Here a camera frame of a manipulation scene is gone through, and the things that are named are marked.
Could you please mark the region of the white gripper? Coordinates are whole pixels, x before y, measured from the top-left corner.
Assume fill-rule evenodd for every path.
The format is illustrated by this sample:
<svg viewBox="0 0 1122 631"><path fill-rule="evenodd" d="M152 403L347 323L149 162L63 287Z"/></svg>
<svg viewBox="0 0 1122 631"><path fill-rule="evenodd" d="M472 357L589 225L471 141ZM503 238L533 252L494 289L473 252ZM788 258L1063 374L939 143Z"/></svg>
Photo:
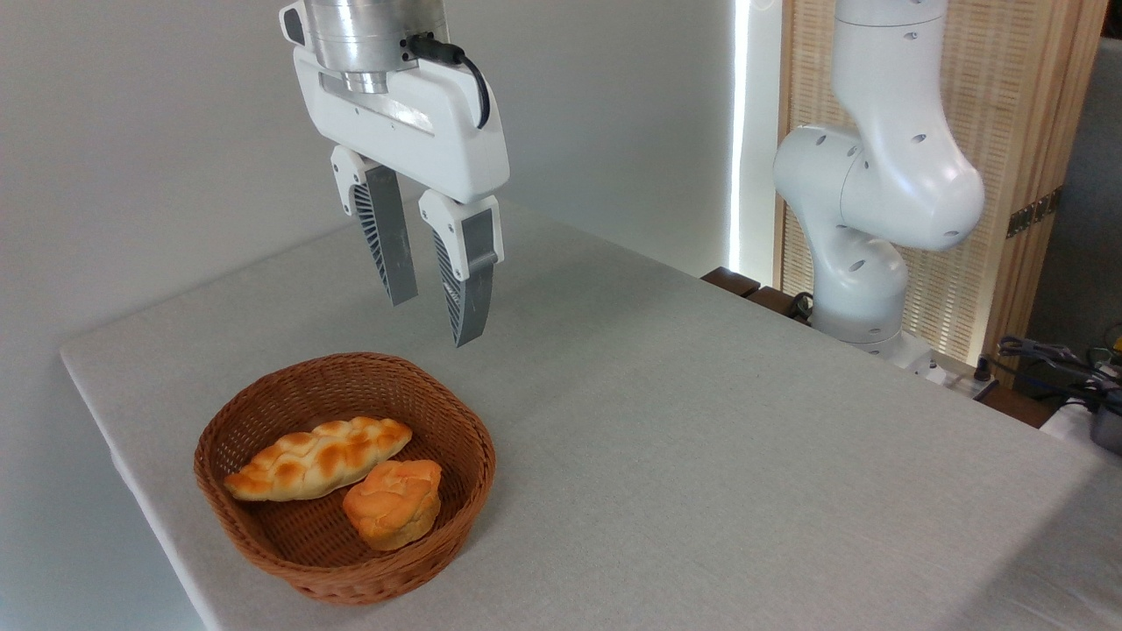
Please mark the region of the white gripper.
<svg viewBox="0 0 1122 631"><path fill-rule="evenodd" d="M417 296L398 172L432 188L419 209L434 236L454 344L478 338L494 265L504 260L500 208L489 196L511 173L497 106L478 129L472 73L427 60L390 73L385 95L349 91L305 47L294 48L294 67L318 131L341 145L331 155L337 191L344 213L359 219L392 304Z"/></svg>

